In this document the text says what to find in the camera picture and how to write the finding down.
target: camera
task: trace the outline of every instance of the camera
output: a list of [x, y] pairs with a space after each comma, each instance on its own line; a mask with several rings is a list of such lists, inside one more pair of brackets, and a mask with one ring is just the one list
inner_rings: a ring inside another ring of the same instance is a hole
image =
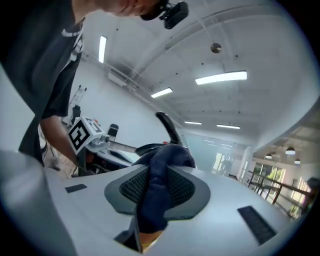
[[169, 0], [160, 0], [150, 13], [141, 15], [141, 18], [144, 21], [151, 21], [160, 16], [159, 19], [164, 21], [164, 27], [171, 30], [188, 15], [189, 8], [186, 2], [179, 2], [174, 5], [169, 3]]

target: person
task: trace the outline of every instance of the person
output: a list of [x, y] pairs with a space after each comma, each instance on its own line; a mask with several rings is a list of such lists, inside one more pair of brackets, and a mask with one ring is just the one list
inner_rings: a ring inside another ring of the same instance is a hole
[[[31, 0], [6, 3], [0, 61], [17, 92], [34, 112], [19, 150], [43, 164], [40, 124], [46, 140], [77, 164], [59, 117], [68, 115], [72, 83], [81, 59], [83, 23], [103, 10], [124, 17], [147, 14], [159, 0]], [[6, 17], [13, 18], [8, 22]], [[19, 118], [12, 112], [12, 118]]]
[[231, 165], [230, 157], [227, 155], [226, 159], [221, 164], [221, 171], [223, 171], [223, 175], [229, 175]]

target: blue cloth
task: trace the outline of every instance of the blue cloth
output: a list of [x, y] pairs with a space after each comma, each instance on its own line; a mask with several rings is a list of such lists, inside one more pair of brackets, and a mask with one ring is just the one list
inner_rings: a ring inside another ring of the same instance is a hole
[[195, 160], [186, 148], [168, 144], [143, 155], [133, 165], [150, 166], [148, 188], [137, 210], [139, 230], [146, 234], [163, 231], [167, 226], [164, 214], [173, 207], [167, 189], [166, 166], [195, 168]]

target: black rubber pad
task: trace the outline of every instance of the black rubber pad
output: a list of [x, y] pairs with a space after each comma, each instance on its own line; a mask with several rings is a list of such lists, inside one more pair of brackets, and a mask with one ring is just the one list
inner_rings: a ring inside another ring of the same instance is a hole
[[74, 185], [74, 186], [68, 186], [65, 188], [65, 190], [68, 192], [68, 193], [72, 193], [72, 192], [76, 192], [76, 191], [79, 191], [79, 190], [83, 190], [87, 188], [86, 185], [84, 184], [78, 184], [78, 185]]
[[239, 208], [238, 212], [260, 245], [277, 234], [252, 206]]

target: white ceiling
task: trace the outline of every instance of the white ceiling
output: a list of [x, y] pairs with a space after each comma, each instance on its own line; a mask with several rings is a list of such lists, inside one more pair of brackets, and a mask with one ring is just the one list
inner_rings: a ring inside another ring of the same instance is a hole
[[[266, 115], [290, 101], [301, 75], [303, 63], [293, 43], [292, 24], [267, 0], [186, 2], [189, 17], [172, 30], [164, 29], [158, 19], [120, 18], [101, 11], [89, 15], [85, 57], [98, 59], [103, 35], [104, 65], [125, 74], [130, 86], [142, 87], [146, 100], [166, 106], [181, 125], [202, 122], [201, 129], [210, 130], [216, 124], [231, 124], [257, 134]], [[222, 45], [220, 54], [210, 51], [213, 41]], [[248, 80], [195, 83], [201, 77], [239, 70], [248, 72]], [[173, 93], [147, 97], [167, 87]]]

